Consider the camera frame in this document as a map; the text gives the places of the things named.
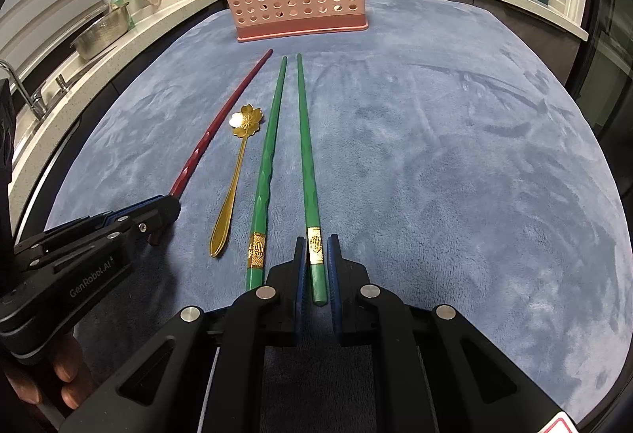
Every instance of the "plush fabric surface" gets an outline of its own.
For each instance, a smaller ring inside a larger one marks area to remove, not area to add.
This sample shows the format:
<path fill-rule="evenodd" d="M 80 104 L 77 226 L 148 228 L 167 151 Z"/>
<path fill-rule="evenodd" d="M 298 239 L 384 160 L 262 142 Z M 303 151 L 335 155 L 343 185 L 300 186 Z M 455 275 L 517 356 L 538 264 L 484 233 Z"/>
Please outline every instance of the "plush fabric surface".
<path fill-rule="evenodd" d="M 227 11 L 178 39 L 125 91 L 81 151 L 49 226 L 169 191 L 260 56 L 239 105 L 267 115 L 289 56 L 266 262 L 304 234 L 296 53 L 305 63 L 324 239 L 404 302 L 449 303 L 582 419 L 631 342 L 631 244 L 615 184 L 573 100 L 488 12 L 441 0 L 367 0 L 365 32 L 239 44 Z M 99 380 L 181 307 L 229 305 L 244 287 L 264 127 L 251 137 L 226 250 L 211 229 L 240 140 L 220 129 L 182 196 L 173 235 L 78 325 Z M 335 344 L 309 310 L 299 350 L 267 354 L 262 431 L 367 432 L 368 349 Z"/>

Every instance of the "dish soap bottle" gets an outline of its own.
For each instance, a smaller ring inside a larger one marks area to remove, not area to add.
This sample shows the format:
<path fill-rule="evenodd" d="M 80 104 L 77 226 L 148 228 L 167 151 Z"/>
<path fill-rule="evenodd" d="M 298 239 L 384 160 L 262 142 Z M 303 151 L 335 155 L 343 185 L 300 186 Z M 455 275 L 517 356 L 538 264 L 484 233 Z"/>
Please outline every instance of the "dish soap bottle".
<path fill-rule="evenodd" d="M 116 10 L 117 8 L 121 8 L 125 6 L 125 0 L 110 0 L 110 10 Z M 134 28 L 134 21 L 132 20 L 132 16 L 130 16 L 130 20 L 127 26 L 128 31 Z"/>

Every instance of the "green chopstick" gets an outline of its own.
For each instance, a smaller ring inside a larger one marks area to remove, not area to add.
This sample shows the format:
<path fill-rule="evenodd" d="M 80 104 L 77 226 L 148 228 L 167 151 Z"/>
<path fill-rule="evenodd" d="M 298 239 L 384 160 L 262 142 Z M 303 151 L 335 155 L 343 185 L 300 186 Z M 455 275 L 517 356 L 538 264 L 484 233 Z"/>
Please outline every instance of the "green chopstick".
<path fill-rule="evenodd" d="M 323 265 L 323 242 L 321 240 L 321 221 L 318 214 L 317 179 L 312 160 L 312 142 L 308 121 L 308 101 L 306 100 L 306 82 L 303 77 L 303 58 L 297 55 L 297 74 L 299 77 L 299 129 L 301 131 L 301 168 L 303 169 L 303 206 L 306 213 L 308 233 L 308 254 L 310 280 L 312 282 L 312 302 L 317 306 L 327 303 L 325 285 L 325 267 Z"/>
<path fill-rule="evenodd" d="M 264 280 L 264 250 L 266 246 L 266 227 L 268 224 L 268 203 L 270 202 L 270 179 L 273 173 L 273 156 L 277 141 L 277 125 L 279 124 L 279 108 L 284 91 L 286 65 L 288 58 L 284 56 L 279 68 L 277 87 L 273 96 L 273 104 L 268 114 L 264 150 L 260 164 L 260 175 L 255 191 L 255 205 L 252 210 L 251 238 L 248 244 L 248 264 L 246 265 L 246 291 L 261 287 Z"/>

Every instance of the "basket base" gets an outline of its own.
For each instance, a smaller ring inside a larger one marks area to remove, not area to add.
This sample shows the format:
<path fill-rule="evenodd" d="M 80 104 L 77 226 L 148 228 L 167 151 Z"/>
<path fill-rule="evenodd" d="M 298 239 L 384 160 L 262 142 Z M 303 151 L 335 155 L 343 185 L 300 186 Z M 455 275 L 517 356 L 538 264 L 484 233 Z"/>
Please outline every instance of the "basket base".
<path fill-rule="evenodd" d="M 293 37 L 312 33 L 355 32 L 369 27 L 365 14 L 341 15 L 340 17 L 309 17 L 290 19 L 270 24 L 246 26 L 237 29 L 237 42 L 250 40 L 274 39 L 277 37 Z"/>

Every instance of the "white sticker with red border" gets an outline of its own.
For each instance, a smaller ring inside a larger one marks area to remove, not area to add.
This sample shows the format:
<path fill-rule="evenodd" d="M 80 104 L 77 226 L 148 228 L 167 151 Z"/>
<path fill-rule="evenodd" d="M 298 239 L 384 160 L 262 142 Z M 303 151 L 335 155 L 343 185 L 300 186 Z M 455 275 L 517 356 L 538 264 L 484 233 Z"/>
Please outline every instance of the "white sticker with red border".
<path fill-rule="evenodd" d="M 578 430 L 565 412 L 559 412 L 539 433 L 578 433 Z"/>

